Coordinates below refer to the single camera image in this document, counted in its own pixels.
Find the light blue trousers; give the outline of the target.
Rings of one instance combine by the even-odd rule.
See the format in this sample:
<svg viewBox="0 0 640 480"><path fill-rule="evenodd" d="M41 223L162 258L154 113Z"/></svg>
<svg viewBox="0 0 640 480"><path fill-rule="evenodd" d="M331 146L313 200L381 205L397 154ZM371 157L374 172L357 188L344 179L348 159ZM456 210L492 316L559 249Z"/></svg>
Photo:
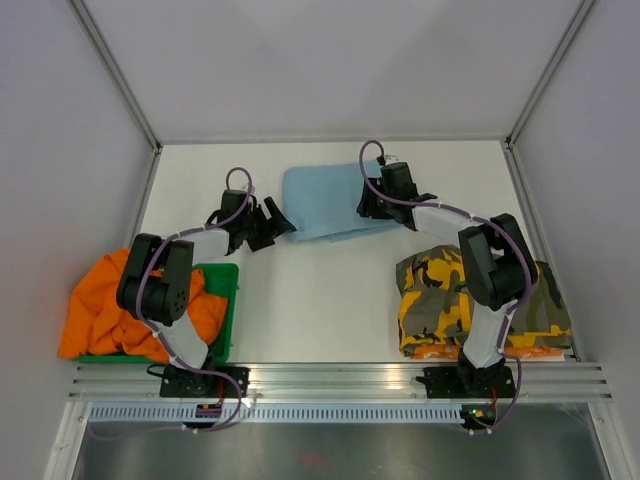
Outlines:
<svg viewBox="0 0 640 480"><path fill-rule="evenodd" d="M359 216L356 209L365 187L357 163L288 169L283 175L282 211L296 231L285 238L294 243L338 242L397 229L392 220Z"/></svg>

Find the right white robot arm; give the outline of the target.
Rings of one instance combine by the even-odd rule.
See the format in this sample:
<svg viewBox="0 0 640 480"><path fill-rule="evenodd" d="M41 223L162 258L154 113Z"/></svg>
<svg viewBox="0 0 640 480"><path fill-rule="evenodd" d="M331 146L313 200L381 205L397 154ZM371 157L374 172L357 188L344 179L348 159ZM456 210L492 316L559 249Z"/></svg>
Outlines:
<svg viewBox="0 0 640 480"><path fill-rule="evenodd" d="M393 220L405 228L456 241L462 267L462 292L471 297L469 335L458 354L456 384L464 394L480 395L505 371L508 327L537 281L534 260L514 216L489 219L418 193L405 162L377 158L380 176L363 176L356 212Z"/></svg>

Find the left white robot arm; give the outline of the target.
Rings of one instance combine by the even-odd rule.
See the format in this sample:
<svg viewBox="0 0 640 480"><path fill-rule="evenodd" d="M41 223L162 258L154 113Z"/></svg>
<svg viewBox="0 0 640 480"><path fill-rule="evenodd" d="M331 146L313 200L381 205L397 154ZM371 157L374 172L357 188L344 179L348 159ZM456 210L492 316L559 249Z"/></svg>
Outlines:
<svg viewBox="0 0 640 480"><path fill-rule="evenodd" d="M295 231L273 198L260 202L251 192L227 189L203 225L165 238L148 233L134 238L116 302L150 330L172 366L185 370L182 383L193 395L208 396L218 383L216 370L207 365L208 343L187 313L193 267L244 244L253 252L262 250Z"/></svg>

